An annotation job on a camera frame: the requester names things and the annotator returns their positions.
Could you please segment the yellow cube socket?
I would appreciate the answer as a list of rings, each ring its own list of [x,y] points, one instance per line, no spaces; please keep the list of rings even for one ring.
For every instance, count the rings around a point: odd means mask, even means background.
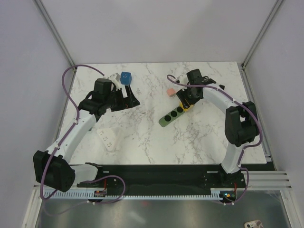
[[[184,112],[187,112],[185,111],[185,108],[187,108],[189,105],[184,106],[182,102],[180,102],[179,105]]]

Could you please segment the blue cube socket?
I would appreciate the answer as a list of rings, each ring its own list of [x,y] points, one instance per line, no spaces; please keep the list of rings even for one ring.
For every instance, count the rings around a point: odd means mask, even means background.
[[[120,82],[122,85],[129,86],[132,82],[132,75],[130,72],[122,72],[120,77]]]

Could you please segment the green power strip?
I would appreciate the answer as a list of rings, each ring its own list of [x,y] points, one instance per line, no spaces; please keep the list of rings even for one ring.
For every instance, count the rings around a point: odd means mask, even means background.
[[[181,107],[178,106],[175,109],[168,112],[166,115],[164,115],[162,118],[159,119],[159,125],[161,127],[166,127],[179,117],[181,117],[186,111]]]

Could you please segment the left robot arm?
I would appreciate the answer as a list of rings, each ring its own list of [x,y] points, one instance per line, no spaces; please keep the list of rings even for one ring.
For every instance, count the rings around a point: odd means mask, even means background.
[[[92,91],[76,106],[76,118],[69,128],[44,152],[37,151],[33,156],[37,182],[41,187],[48,186],[66,192],[73,185],[88,181],[94,187],[104,182],[104,175],[93,163],[70,165],[70,160],[86,135],[107,110],[112,112],[130,109],[140,105],[131,87],[125,85],[127,96],[110,79],[99,78]]]

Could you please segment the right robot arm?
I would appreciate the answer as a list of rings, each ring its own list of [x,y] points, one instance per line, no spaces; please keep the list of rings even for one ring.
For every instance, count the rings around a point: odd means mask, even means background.
[[[244,150],[260,135],[256,106],[253,102],[240,103],[225,91],[225,86],[208,76],[202,76],[199,69],[187,73],[185,89],[177,92],[184,110],[206,99],[225,115],[224,132],[228,141],[226,155],[221,163],[224,170],[218,174],[218,183],[223,187],[235,181],[234,173],[240,170]]]

